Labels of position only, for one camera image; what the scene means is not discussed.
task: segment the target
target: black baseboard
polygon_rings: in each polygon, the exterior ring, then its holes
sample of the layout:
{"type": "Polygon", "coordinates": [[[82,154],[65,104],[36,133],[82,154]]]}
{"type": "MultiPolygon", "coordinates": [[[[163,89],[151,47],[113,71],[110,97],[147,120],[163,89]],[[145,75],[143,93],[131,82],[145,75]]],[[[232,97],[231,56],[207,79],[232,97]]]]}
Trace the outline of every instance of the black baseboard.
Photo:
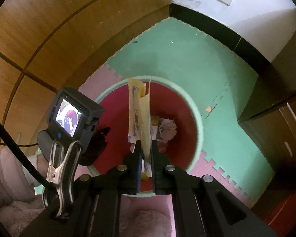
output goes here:
{"type": "Polygon", "coordinates": [[[256,48],[236,32],[204,14],[172,3],[170,5],[170,17],[181,20],[209,34],[234,51],[258,74],[271,64],[256,48]]]}

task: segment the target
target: black clamp jaw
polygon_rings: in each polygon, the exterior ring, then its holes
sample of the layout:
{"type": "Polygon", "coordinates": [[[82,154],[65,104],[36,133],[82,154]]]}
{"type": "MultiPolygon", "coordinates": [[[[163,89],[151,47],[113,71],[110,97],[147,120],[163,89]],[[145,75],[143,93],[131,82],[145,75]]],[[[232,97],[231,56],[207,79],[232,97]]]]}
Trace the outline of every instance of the black clamp jaw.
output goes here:
{"type": "MultiPolygon", "coordinates": [[[[275,237],[276,233],[210,175],[188,175],[151,148],[156,195],[171,194],[177,237],[275,237]]],[[[82,175],[73,185],[74,202],[68,219],[55,218],[57,200],[34,219],[20,237],[117,237],[120,198],[137,194],[141,181],[141,143],[123,164],[97,177],[82,175]]]]}

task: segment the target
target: black cable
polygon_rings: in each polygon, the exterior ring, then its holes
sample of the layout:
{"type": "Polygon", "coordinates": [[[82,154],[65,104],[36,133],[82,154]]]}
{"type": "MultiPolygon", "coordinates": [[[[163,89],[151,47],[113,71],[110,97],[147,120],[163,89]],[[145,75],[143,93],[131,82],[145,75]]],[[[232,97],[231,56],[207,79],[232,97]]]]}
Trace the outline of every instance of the black cable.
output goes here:
{"type": "Polygon", "coordinates": [[[25,154],[16,145],[12,137],[8,134],[5,128],[0,123],[0,138],[6,143],[7,147],[14,154],[14,156],[19,160],[19,162],[27,169],[27,171],[43,186],[49,190],[55,190],[55,187],[47,182],[47,180],[36,170],[36,168],[30,163],[25,154]]]}
{"type": "Polygon", "coordinates": [[[18,145],[18,144],[17,144],[17,146],[18,146],[18,147],[21,147],[21,148],[33,147],[33,146],[36,146],[36,145],[38,145],[38,143],[33,143],[33,144],[29,144],[29,145],[18,145]]]}

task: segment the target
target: metal clamp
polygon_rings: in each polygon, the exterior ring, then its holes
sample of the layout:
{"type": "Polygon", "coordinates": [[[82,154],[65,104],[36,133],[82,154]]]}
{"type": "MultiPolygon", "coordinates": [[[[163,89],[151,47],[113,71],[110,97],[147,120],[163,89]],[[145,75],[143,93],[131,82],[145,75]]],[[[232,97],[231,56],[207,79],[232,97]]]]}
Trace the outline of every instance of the metal clamp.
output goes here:
{"type": "MultiPolygon", "coordinates": [[[[59,139],[54,140],[46,180],[53,183],[59,197],[59,210],[56,218],[68,218],[73,205],[72,184],[78,166],[80,154],[83,146],[80,141],[73,141],[64,157],[64,146],[59,139]]],[[[45,207],[55,200],[55,195],[48,190],[44,190],[43,202],[45,207]]]]}

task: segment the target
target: camera display image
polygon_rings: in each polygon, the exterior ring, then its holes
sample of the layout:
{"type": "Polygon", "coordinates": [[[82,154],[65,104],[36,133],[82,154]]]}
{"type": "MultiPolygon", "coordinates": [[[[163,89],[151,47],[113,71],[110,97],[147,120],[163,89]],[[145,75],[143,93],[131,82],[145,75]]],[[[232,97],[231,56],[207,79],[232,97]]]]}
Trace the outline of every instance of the camera display image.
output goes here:
{"type": "Polygon", "coordinates": [[[76,107],[71,105],[67,100],[63,99],[56,116],[56,121],[72,137],[76,131],[80,117],[81,112],[76,107]]]}

